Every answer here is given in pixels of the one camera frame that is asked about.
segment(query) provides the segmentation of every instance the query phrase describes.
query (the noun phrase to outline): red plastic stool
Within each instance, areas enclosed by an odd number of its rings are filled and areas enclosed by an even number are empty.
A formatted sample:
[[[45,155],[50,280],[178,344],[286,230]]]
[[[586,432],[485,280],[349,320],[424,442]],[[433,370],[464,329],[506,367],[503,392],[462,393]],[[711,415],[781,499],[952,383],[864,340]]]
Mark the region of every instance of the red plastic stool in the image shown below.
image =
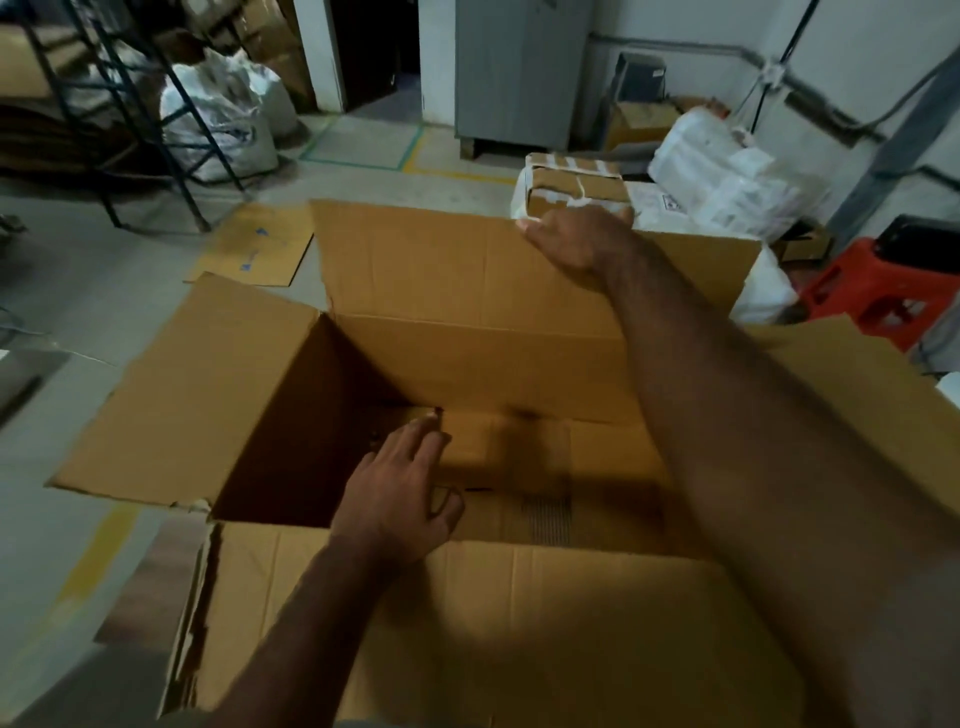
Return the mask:
[[[888,263],[874,255],[874,243],[854,240],[800,300],[811,319],[849,314],[861,331],[906,352],[953,303],[960,276]]]

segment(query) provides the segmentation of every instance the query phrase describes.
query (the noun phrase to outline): doorway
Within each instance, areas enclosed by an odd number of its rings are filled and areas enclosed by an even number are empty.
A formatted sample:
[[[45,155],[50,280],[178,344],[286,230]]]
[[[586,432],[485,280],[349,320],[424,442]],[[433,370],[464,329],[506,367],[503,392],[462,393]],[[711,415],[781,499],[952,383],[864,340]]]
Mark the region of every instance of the doorway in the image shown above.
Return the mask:
[[[344,111],[419,124],[417,0],[329,0],[343,81]]]

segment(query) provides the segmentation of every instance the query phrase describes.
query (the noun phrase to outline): hand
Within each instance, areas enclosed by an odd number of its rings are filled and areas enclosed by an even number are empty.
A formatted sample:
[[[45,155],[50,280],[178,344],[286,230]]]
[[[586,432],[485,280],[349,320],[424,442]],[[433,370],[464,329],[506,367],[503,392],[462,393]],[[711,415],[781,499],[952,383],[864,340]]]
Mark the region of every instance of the hand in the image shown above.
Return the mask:
[[[629,208],[616,215],[602,207],[552,209],[537,220],[520,219],[516,226],[547,259],[574,275],[600,274],[608,254],[629,251],[639,236],[630,229],[634,222]]]
[[[435,414],[391,432],[347,481],[330,538],[340,538],[374,568],[399,570],[446,543],[464,514],[463,497],[450,491],[430,514],[434,468],[450,442]]]

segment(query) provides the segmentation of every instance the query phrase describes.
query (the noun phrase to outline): white plastic sack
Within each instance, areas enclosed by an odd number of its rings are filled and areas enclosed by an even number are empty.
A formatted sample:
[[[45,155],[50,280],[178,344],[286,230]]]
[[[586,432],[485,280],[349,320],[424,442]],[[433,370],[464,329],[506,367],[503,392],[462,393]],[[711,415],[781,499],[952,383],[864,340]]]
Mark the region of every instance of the white plastic sack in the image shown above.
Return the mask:
[[[765,242],[813,209],[826,183],[741,143],[719,118],[697,108],[680,117],[650,164],[650,177],[697,224]]]
[[[244,74],[247,86],[267,117],[274,139],[289,136],[298,129],[300,121],[290,92],[273,70],[251,61],[244,50],[237,51],[228,59],[228,67],[233,73]]]
[[[774,252],[764,245],[743,283],[743,291],[733,305],[730,317],[738,324],[773,324],[798,298]]]
[[[206,60],[202,63],[195,66],[176,64],[173,71],[237,177],[248,177],[277,168],[279,159],[274,139],[260,109],[259,99],[243,79],[230,72],[228,59],[207,50]],[[182,107],[183,99],[168,79],[160,94],[160,117],[169,116]],[[165,126],[163,138],[171,144],[207,143],[190,113]],[[200,161],[207,149],[173,147],[171,153],[184,169],[189,169]],[[216,156],[204,162],[193,176],[201,182],[229,179],[227,170]]]

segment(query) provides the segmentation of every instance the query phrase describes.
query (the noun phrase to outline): left hand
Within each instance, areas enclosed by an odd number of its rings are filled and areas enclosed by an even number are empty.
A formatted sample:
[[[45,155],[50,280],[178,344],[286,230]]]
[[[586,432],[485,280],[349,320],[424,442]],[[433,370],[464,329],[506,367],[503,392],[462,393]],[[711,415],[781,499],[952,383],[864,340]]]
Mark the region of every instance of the left hand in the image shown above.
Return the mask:
[[[392,570],[446,543],[465,507],[463,497],[450,491],[441,511],[430,514],[433,472],[449,441],[435,414],[392,432],[347,481],[331,541],[341,539],[369,566]]]

